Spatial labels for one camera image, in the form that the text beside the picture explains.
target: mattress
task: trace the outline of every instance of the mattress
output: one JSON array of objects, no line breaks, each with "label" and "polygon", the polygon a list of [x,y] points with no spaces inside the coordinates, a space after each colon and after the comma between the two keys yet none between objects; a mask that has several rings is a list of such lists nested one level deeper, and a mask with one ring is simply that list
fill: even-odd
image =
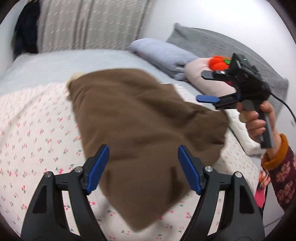
[{"label": "mattress", "polygon": [[[112,68],[144,70],[160,83],[174,84],[185,101],[197,104],[195,96],[199,93],[188,83],[171,79],[148,62],[126,51],[65,51],[36,56],[24,54],[0,76],[0,211],[18,234],[31,196],[43,173],[47,170],[55,174],[65,173],[85,161],[63,83],[74,72],[88,73]],[[228,174],[240,170],[254,192],[258,184],[256,175],[260,159],[254,158],[252,161],[248,158],[230,132],[226,134],[226,139],[226,146],[215,168]],[[70,229],[78,234],[67,193],[63,197]],[[215,232],[219,224],[223,197],[224,193],[220,192],[211,233]],[[135,233],[108,203],[99,188],[89,196],[92,210],[108,240],[126,241],[179,240],[198,200],[199,196],[189,192],[158,222]]]}]

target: wrist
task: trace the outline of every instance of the wrist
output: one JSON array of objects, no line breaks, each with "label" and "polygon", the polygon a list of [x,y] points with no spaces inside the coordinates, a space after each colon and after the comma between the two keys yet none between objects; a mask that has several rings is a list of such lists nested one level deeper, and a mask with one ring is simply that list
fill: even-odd
[{"label": "wrist", "polygon": [[274,138],[275,147],[266,150],[266,153],[267,153],[270,160],[275,158],[275,156],[277,155],[277,153],[279,152],[279,150],[281,148],[281,143],[282,143],[281,136],[279,135],[277,129],[273,129],[272,134],[273,134],[273,138]]}]

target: garment sleeve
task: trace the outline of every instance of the garment sleeve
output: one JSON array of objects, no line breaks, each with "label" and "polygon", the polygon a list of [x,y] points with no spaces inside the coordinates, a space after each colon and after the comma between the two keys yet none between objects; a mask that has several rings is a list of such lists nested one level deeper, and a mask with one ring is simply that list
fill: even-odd
[{"label": "garment sleeve", "polygon": [[272,160],[267,154],[262,159],[262,166],[269,171],[271,183],[280,206],[287,210],[296,189],[296,157],[288,145],[287,138],[281,134],[282,145]]}]

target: hand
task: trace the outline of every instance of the hand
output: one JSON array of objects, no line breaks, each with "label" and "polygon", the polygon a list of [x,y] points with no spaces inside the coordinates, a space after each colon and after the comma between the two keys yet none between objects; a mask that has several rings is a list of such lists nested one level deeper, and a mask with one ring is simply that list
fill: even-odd
[{"label": "hand", "polygon": [[[260,109],[268,114],[270,120],[271,129],[276,146],[274,148],[268,149],[267,154],[270,159],[273,159],[281,147],[281,137],[275,128],[276,117],[274,108],[268,101],[264,101],[260,105]],[[246,123],[246,128],[248,130],[250,138],[258,142],[257,136],[261,135],[266,130],[266,122],[264,120],[258,119],[259,114],[256,111],[243,111],[241,103],[237,103],[237,110],[241,113],[239,116],[240,121]]]}]

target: metal screw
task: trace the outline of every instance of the metal screw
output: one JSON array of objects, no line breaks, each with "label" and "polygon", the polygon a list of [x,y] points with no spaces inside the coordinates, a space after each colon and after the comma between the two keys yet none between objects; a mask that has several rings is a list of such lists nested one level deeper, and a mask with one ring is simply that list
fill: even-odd
[{"label": "metal screw", "polygon": [[51,176],[52,176],[52,172],[46,172],[46,173],[44,174],[44,176],[45,176],[45,177],[51,177]]},{"label": "metal screw", "polygon": [[238,178],[241,178],[242,177],[242,174],[240,172],[236,172],[235,173],[235,176],[238,177]]},{"label": "metal screw", "polygon": [[83,168],[82,167],[75,167],[74,171],[77,173],[80,173],[83,171]]},{"label": "metal screw", "polygon": [[205,167],[205,170],[206,170],[207,172],[212,172],[212,171],[213,171],[213,168],[212,168],[211,166],[206,166],[206,167]]}]

